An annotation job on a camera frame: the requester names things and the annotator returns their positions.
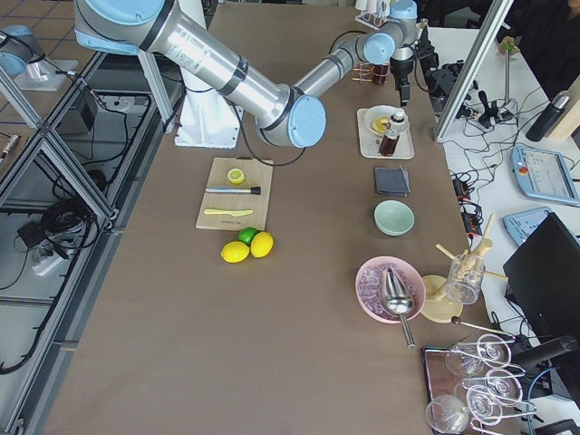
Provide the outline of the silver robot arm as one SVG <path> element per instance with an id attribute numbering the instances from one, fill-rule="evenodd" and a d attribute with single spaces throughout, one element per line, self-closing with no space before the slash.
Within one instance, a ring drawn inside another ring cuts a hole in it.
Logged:
<path id="1" fill-rule="evenodd" d="M 319 97 L 359 63 L 385 64 L 417 39 L 417 5 L 396 1 L 377 30 L 344 40 L 294 85 L 275 84 L 175 1 L 77 1 L 75 33 L 96 51 L 160 53 L 256 119 L 263 140 L 304 149 L 324 135 Z"/>
<path id="2" fill-rule="evenodd" d="M 29 27 L 15 24 L 1 30 L 1 67 L 9 76 L 23 73 L 29 64 L 44 57 L 44 50 Z"/>

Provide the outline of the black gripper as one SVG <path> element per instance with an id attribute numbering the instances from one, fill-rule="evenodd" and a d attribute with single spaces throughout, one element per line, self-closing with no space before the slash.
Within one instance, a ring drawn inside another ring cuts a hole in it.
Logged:
<path id="1" fill-rule="evenodd" d="M 400 105 L 405 107 L 411 97 L 411 86 L 409 85 L 408 76 L 413 70 L 413 58 L 403 60 L 391 58 L 391 74 L 395 81 L 395 88 L 399 89 Z"/>

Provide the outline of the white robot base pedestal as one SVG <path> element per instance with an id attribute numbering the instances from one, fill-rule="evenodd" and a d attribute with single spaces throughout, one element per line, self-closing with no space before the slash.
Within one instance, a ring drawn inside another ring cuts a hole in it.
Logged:
<path id="1" fill-rule="evenodd" d="M 235 108 L 197 76 L 183 68 L 180 72 L 187 93 L 175 144 L 180 147 L 234 149 L 239 133 Z"/>

